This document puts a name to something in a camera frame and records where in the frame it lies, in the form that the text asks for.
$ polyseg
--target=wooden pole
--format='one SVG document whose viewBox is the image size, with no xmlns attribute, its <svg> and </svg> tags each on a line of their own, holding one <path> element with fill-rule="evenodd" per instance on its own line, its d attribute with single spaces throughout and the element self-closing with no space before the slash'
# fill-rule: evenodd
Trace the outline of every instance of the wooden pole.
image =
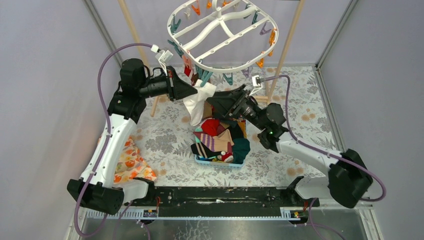
<svg viewBox="0 0 424 240">
<path fill-rule="evenodd" d="M 132 38 L 134 42 L 141 43 L 139 34 L 137 33 L 136 26 L 134 25 L 133 19 L 131 18 L 130 11 L 128 10 L 127 3 L 125 0 L 118 0 L 120 9 L 122 10 L 123 16 L 125 17 L 126 24 L 128 25 L 129 31 L 131 32 Z M 141 46 L 137 46 L 138 52 L 140 53 L 141 60 L 144 65 L 146 65 L 150 69 L 150 64 L 147 59 L 146 53 Z M 153 106 L 151 108 L 150 116 L 155 116 L 156 107 L 158 106 L 159 98 L 161 96 L 157 96 L 154 98 Z"/>
<path fill-rule="evenodd" d="M 287 52 L 289 51 L 290 43 L 292 41 L 293 35 L 295 34 L 296 25 L 298 24 L 299 16 L 301 15 L 302 8 L 304 7 L 305 0 L 300 0 L 297 4 L 296 12 L 293 16 L 293 21 L 291 22 L 290 29 L 288 30 L 287 38 L 285 39 L 284 47 L 281 52 L 281 57 L 279 58 L 278 67 L 275 70 L 275 76 L 280 75 L 281 68 L 283 67 L 284 59 L 286 58 Z M 271 102 L 271 97 L 273 96 L 274 89 L 276 88 L 278 79 L 272 80 L 272 85 L 269 91 L 267 91 L 269 104 Z"/>
</svg>

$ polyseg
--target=teal cloth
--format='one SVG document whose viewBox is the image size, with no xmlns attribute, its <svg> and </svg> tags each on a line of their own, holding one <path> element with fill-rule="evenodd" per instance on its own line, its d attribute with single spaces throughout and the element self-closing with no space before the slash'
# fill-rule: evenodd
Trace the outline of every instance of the teal cloth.
<svg viewBox="0 0 424 240">
<path fill-rule="evenodd" d="M 251 144 L 246 138 L 237 138 L 232 140 L 232 156 L 234 157 L 233 164 L 243 164 L 246 156 L 251 151 Z"/>
</svg>

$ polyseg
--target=orange patterned cloth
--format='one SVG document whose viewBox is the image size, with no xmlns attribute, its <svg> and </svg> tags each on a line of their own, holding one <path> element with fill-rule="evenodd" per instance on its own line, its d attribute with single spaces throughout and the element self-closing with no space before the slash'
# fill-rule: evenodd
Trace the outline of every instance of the orange patterned cloth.
<svg viewBox="0 0 424 240">
<path fill-rule="evenodd" d="M 132 137 L 126 141 L 115 169 L 113 182 L 116 184 L 128 182 L 133 178 L 144 178 L 155 181 L 156 174 L 140 155 L 140 149 Z"/>
</svg>

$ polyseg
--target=teal clothespin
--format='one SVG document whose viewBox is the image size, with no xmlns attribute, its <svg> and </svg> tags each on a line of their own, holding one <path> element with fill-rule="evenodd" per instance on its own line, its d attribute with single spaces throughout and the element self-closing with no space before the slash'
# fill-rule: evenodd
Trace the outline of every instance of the teal clothespin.
<svg viewBox="0 0 424 240">
<path fill-rule="evenodd" d="M 244 8 L 244 10 L 246 10 L 246 9 L 248 9 L 249 7 L 250 7 L 251 5 L 248 3 L 248 4 L 246 4 L 246 7 Z"/>
<path fill-rule="evenodd" d="M 173 16 L 172 24 L 170 26 L 170 30 L 172 34 L 174 34 L 177 31 L 178 27 L 180 26 L 180 23 L 181 23 L 181 19 L 178 19 L 178 22 L 175 23 L 175 16 Z"/>
<path fill-rule="evenodd" d="M 203 69 L 201 69 L 198 65 L 195 65 L 196 73 L 198 73 L 198 79 L 202 78 Z"/>
<path fill-rule="evenodd" d="M 179 55 L 180 58 L 183 58 L 184 52 L 180 49 L 180 47 L 173 41 L 171 40 L 167 40 L 169 44 L 171 44 L 173 46 L 173 48 L 175 49 L 176 53 Z"/>
<path fill-rule="evenodd" d="M 201 79 L 203 82 L 200 84 L 200 87 L 203 87 L 206 85 L 206 83 L 208 82 L 208 80 L 211 78 L 212 74 L 214 74 L 211 71 L 203 71 L 203 74 L 201 75 Z"/>
<path fill-rule="evenodd" d="M 252 25 L 255 24 L 256 22 L 258 22 L 257 18 L 258 18 L 258 11 L 255 11 L 254 16 L 253 16 L 253 20 L 252 20 Z"/>
<path fill-rule="evenodd" d="M 233 73 L 231 73 L 231 76 L 225 75 L 225 73 L 222 74 L 222 76 L 225 78 L 226 82 L 232 86 L 233 85 Z"/>
</svg>

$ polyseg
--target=pile of clothes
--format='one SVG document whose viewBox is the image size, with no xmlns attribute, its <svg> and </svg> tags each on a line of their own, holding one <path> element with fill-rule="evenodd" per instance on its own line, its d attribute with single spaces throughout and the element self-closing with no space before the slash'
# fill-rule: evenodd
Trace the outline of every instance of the pile of clothes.
<svg viewBox="0 0 424 240">
<path fill-rule="evenodd" d="M 245 120 L 208 118 L 193 133 L 191 151 L 201 161 L 243 164 L 251 150 Z"/>
</svg>

